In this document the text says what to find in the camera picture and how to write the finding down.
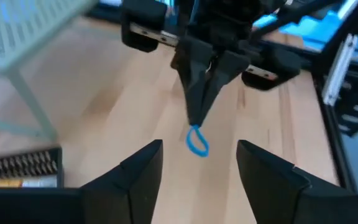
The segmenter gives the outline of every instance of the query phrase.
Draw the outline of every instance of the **wooden table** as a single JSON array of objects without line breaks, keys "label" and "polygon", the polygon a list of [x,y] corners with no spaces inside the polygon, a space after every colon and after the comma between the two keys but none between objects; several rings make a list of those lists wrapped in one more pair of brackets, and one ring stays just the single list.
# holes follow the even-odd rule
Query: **wooden table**
[{"label": "wooden table", "polygon": [[[118,32],[113,26],[80,22],[80,27],[87,26]],[[308,72],[267,92],[247,88],[240,78],[225,86],[201,128],[211,147],[209,157],[203,159],[185,145],[189,125],[180,81],[177,72],[170,68],[173,50],[161,45],[155,52],[145,54],[122,46],[119,39],[80,35],[80,39],[67,39],[69,35],[59,38],[60,43],[54,45],[61,47],[43,56],[43,60],[50,57],[59,63],[67,60],[63,44],[72,45],[74,54],[76,48],[90,44],[104,52],[95,61],[97,69],[80,61],[75,66],[90,71],[89,76],[97,77],[106,71],[109,75],[103,88],[86,103],[87,109],[75,128],[61,139],[67,187],[93,180],[153,139],[163,139],[164,148],[163,177],[153,223],[255,223],[237,169],[239,139],[337,183]],[[302,46],[301,39],[290,35],[275,33],[267,38]],[[95,53],[88,51],[88,60],[92,61]],[[70,61],[84,55],[72,57]],[[48,70],[53,65],[42,67]]]}]

